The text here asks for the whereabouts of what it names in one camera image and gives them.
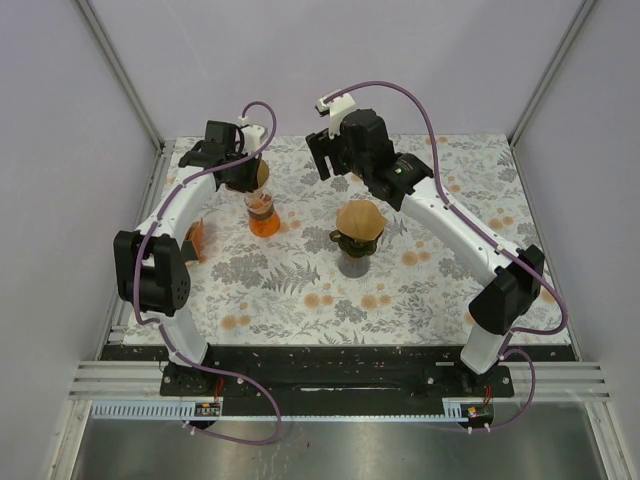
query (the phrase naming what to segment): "black motor joint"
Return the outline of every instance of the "black motor joint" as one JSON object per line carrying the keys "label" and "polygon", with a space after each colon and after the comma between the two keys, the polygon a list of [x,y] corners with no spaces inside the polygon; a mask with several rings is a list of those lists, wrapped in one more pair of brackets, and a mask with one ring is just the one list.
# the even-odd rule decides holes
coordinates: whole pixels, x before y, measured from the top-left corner
{"label": "black motor joint", "polygon": [[[209,120],[204,134],[204,140],[197,142],[192,150],[187,152],[179,162],[179,166],[200,167],[209,169],[240,160],[245,155],[244,135],[242,128],[233,123]],[[238,192],[252,192],[258,188],[258,167],[260,157],[254,157],[242,164],[220,170],[213,174],[216,180],[216,190],[226,184]]]}
{"label": "black motor joint", "polygon": [[397,153],[389,139],[384,120],[374,110],[356,110],[340,124],[340,135],[328,130],[307,136],[307,145],[322,180],[330,177],[328,158],[334,175],[352,172],[371,194],[399,211],[405,195],[433,171],[410,153]]}

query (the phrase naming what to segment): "white wall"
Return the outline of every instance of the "white wall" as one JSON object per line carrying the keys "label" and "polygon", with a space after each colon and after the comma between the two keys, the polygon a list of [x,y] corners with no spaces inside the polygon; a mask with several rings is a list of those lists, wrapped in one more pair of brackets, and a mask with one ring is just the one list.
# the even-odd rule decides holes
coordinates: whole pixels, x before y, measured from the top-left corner
{"label": "white wall", "polygon": [[517,152],[582,354],[640,461],[640,2],[600,2]]}
{"label": "white wall", "polygon": [[[312,107],[364,80],[416,93],[441,133],[507,133],[580,0],[93,0],[166,138],[200,135],[248,100],[280,133],[323,128]],[[423,133],[397,93],[358,94],[390,131]]]}
{"label": "white wall", "polygon": [[150,143],[69,0],[0,3],[0,477],[39,478]]}

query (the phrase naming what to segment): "white plastic clip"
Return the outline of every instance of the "white plastic clip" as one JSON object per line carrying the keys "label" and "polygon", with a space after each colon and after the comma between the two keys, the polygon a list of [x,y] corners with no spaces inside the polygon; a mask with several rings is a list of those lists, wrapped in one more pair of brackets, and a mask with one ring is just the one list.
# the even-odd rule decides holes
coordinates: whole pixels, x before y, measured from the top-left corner
{"label": "white plastic clip", "polygon": [[327,93],[326,95],[323,95],[318,99],[318,101],[316,102],[316,110],[318,110],[318,113],[324,113],[327,110],[329,110],[329,105],[327,104],[327,102],[324,101],[324,99],[327,98],[329,95],[333,95],[338,90],[340,89],[336,88],[335,90],[332,90],[331,92]]}
{"label": "white plastic clip", "polygon": [[446,208],[447,210],[451,210],[451,207],[455,207],[456,204],[458,203],[451,196],[448,196],[447,198],[443,198],[442,200],[443,200],[443,203],[444,203],[445,200],[448,200],[448,202],[444,204],[444,208]]}

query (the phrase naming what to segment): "floral patterned surface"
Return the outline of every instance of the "floral patterned surface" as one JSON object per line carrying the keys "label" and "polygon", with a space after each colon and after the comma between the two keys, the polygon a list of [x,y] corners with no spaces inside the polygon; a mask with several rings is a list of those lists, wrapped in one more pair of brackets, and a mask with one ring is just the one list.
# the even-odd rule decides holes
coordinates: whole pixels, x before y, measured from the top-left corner
{"label": "floral patterned surface", "polygon": [[[197,138],[176,142],[165,194],[178,160]],[[397,150],[431,164],[423,135],[393,138]],[[522,185],[503,135],[438,137],[449,190],[501,235],[539,244]],[[480,291],[465,265],[428,229],[373,199],[354,175],[321,182],[303,137],[279,137],[265,152],[268,187],[282,219],[280,231],[260,239],[248,228],[241,194],[225,188],[202,209],[205,260],[189,265],[188,306],[212,344],[463,344],[473,324],[467,305]],[[329,240],[336,211],[354,198],[374,201],[389,220],[360,279],[343,277]],[[559,322],[546,291],[519,325],[540,329]],[[515,343],[569,343],[519,334]],[[133,318],[129,345],[161,344],[155,327]]]}

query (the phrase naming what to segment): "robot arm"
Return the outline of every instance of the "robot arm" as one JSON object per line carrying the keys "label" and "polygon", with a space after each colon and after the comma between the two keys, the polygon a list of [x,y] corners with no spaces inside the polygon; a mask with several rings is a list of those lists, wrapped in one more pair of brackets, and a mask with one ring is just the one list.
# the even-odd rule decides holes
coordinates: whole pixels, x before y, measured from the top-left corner
{"label": "robot arm", "polygon": [[[486,372],[495,363],[513,322],[539,295],[540,284],[447,208],[431,168],[412,154],[396,153],[384,120],[373,110],[358,110],[348,94],[328,105],[320,99],[316,109],[320,115],[329,116],[329,128],[307,136],[320,177],[326,180],[330,176],[327,158],[334,175],[358,175],[373,196],[429,227],[465,259],[475,280],[484,287],[469,305],[475,324],[461,358],[475,373]],[[502,248],[542,272],[544,254],[537,247],[521,250],[485,226],[446,190],[445,194],[448,203],[455,203]]]}
{"label": "robot arm", "polygon": [[[204,140],[180,160],[179,173],[173,182],[173,186],[183,185],[180,195],[166,208],[163,199],[133,232],[121,231],[113,242],[118,294],[123,300],[133,303],[136,256],[143,237],[154,222],[158,223],[145,248],[140,272],[142,321],[160,322],[164,326],[163,334],[169,337],[171,344],[194,363],[200,364],[204,359],[207,342],[195,328],[191,312],[186,307],[191,282],[180,251],[182,242],[204,203],[222,184],[240,192],[257,188],[260,157],[190,182],[186,180],[203,170],[256,152],[264,143],[266,134],[266,129],[258,125],[208,122]],[[185,365],[173,352],[170,352],[170,359]]]}

